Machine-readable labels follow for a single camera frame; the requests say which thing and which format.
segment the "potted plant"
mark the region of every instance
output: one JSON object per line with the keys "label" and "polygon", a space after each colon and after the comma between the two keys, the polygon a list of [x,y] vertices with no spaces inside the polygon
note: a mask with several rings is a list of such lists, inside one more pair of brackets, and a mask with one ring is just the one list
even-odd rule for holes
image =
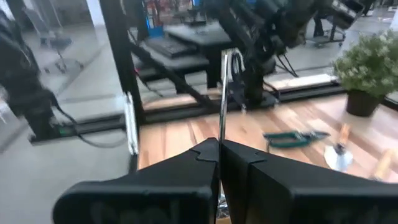
{"label": "potted plant", "polygon": [[398,90],[398,35],[392,30],[361,35],[333,62],[333,71],[347,90],[347,112],[371,116],[387,94]]}

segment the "keyboard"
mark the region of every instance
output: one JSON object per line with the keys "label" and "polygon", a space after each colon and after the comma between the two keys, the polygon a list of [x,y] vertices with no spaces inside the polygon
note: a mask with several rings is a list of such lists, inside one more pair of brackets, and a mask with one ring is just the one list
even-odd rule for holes
{"label": "keyboard", "polygon": [[168,57],[177,58],[193,55],[197,49],[193,46],[185,45],[177,40],[168,37],[156,37],[145,40],[146,46],[154,49],[158,53]]}

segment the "black desk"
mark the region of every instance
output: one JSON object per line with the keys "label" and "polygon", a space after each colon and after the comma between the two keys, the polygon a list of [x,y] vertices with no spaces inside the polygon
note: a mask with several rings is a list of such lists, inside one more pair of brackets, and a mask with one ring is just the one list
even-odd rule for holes
{"label": "black desk", "polygon": [[[141,44],[141,47],[150,52],[154,60],[161,63],[165,68],[173,71],[179,77],[185,80],[185,75],[200,71],[207,71],[209,69],[209,61],[202,55],[184,56],[179,58],[168,58],[156,52],[152,48]],[[132,56],[134,66],[138,70],[138,75],[144,82],[153,82],[165,78],[159,74],[155,69],[150,68],[148,65],[141,62],[135,55]],[[183,90],[176,88],[177,93],[185,93]]]}
{"label": "black desk", "polygon": [[218,22],[206,26],[190,27],[185,24],[164,28],[165,34],[182,42],[196,45],[210,61],[207,88],[217,87],[221,80],[221,51],[234,48],[231,39]]}

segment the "metal rod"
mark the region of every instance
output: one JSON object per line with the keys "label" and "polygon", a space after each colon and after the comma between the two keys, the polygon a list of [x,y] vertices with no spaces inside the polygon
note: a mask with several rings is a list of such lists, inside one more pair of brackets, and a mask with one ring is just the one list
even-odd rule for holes
{"label": "metal rod", "polygon": [[226,112],[227,112],[226,109],[228,105],[227,95],[228,95],[228,54],[224,56],[223,91],[221,96],[221,109],[220,109],[220,133],[218,135],[220,152],[221,152],[222,143],[225,140],[225,122],[226,122]]}
{"label": "metal rod", "polygon": [[136,128],[136,116],[134,114],[133,100],[130,93],[125,95],[124,116],[126,122],[126,134],[129,152],[131,155],[138,155],[138,137]]}
{"label": "metal rod", "polygon": [[221,193],[221,148],[223,147],[223,141],[225,140],[225,124],[226,124],[226,113],[228,104],[228,54],[224,56],[224,69],[223,69],[223,92],[221,96],[221,107],[220,107],[220,123],[219,123],[219,136],[218,136],[218,177],[219,191],[218,191],[218,208],[217,217],[224,218],[229,216],[228,205],[226,203],[225,195]]}

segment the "green leaves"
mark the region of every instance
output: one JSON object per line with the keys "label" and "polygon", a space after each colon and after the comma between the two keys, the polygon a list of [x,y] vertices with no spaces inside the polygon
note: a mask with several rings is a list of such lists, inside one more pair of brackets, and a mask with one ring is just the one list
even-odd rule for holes
{"label": "green leaves", "polygon": [[379,97],[398,90],[398,35],[388,30],[361,35],[359,42],[333,63],[335,75],[347,90]]}

